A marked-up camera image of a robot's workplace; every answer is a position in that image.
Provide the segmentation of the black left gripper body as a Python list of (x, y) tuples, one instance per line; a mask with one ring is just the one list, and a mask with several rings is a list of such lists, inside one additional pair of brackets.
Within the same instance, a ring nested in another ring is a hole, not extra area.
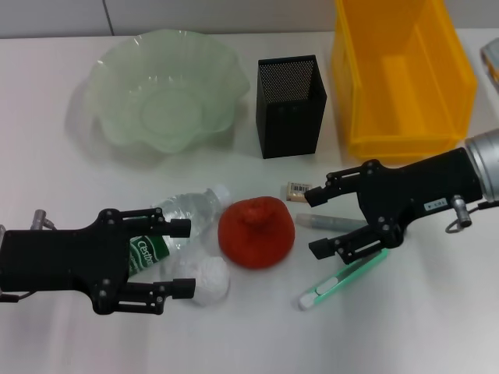
[(4, 232), (1, 302), (17, 303), (38, 292), (78, 291), (89, 297), (97, 314), (118, 311), (118, 293), (128, 279), (125, 216), (107, 209), (81, 229)]

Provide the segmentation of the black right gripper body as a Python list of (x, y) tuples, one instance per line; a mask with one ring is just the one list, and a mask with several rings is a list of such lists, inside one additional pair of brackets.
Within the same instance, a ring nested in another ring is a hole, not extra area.
[(357, 196), (370, 226), (359, 247), (391, 249), (402, 244), (413, 221), (451, 209), (456, 196), (473, 203), (483, 193), (468, 154), (458, 148), (400, 168), (378, 164), (362, 174)]

